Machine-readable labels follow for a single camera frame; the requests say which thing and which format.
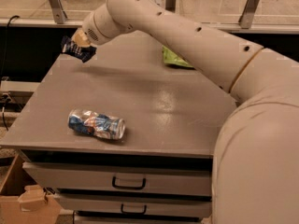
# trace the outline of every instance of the green object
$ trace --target green object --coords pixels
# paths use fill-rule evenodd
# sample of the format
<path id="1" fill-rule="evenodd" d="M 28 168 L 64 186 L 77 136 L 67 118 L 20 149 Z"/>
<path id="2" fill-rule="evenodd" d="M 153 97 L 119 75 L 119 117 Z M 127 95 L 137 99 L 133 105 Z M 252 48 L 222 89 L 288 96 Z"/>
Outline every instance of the green object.
<path id="1" fill-rule="evenodd" d="M 171 51 L 167 47 L 163 47 L 163 59 L 164 59 L 164 63 L 193 68 L 193 66 L 185 62 L 183 59 L 177 56 L 175 52 Z"/>

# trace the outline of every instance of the floor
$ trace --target floor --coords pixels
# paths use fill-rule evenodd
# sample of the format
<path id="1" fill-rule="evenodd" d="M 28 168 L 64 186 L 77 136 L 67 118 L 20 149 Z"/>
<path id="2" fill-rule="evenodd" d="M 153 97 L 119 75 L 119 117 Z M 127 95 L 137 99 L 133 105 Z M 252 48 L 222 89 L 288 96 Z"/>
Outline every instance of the floor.
<path id="1" fill-rule="evenodd" d="M 48 0 L 0 0 L 0 19 L 20 15 L 26 19 L 52 20 Z M 238 23 L 247 0 L 177 0 L 177 13 L 195 21 L 211 23 Z M 70 20 L 83 20 L 90 11 L 105 3 L 105 0 L 61 0 Z M 256 16 L 256 24 L 299 24 L 299 0 L 261 0 Z M 5 113 L 7 125 L 18 117 L 16 112 Z M 7 130 L 0 121 L 0 138 Z M 0 157 L 14 155 L 15 151 L 0 149 Z M 0 183 L 8 167 L 0 167 Z M 57 224 L 72 223 L 71 216 L 60 216 Z"/>

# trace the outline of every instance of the drawer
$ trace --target drawer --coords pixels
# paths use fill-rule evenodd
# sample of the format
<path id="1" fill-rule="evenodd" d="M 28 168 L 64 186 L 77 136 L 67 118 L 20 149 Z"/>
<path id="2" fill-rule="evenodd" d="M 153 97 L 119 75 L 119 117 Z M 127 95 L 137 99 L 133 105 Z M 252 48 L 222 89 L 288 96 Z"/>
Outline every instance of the drawer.
<path id="1" fill-rule="evenodd" d="M 137 216 L 209 217 L 211 202 L 179 199 L 132 198 L 82 194 L 55 194 L 64 209 Z"/>
<path id="2" fill-rule="evenodd" d="M 74 216 L 74 224 L 199 224 L 199 220 L 178 220 L 175 218 L 164 219 L 148 219 L 148 218 L 132 218 L 132 217 L 81 217 L 77 214 Z"/>
<path id="3" fill-rule="evenodd" d="M 211 196 L 209 171 L 31 162 L 23 169 L 44 188 Z"/>

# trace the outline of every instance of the gray tabletop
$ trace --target gray tabletop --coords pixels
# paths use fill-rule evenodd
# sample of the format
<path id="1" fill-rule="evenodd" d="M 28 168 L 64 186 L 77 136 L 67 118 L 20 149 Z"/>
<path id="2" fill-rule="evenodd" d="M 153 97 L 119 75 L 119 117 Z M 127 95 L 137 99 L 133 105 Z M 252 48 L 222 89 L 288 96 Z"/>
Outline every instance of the gray tabletop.
<path id="1" fill-rule="evenodd" d="M 83 108 L 125 119 L 120 141 L 75 133 Z M 162 45 L 136 32 L 101 46 L 87 63 L 61 55 L 1 140 L 16 149 L 200 157 L 213 154 L 234 100 L 195 70 L 163 63 Z"/>

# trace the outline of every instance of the silver can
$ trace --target silver can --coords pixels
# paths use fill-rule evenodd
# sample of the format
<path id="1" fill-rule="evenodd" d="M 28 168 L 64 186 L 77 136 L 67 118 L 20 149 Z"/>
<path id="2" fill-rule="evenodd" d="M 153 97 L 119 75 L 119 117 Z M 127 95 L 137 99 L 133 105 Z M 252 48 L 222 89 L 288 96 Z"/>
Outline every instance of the silver can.
<path id="1" fill-rule="evenodd" d="M 73 109 L 68 116 L 68 127 L 79 133 L 106 139 L 121 139 L 125 130 L 123 119 L 90 110 Z"/>

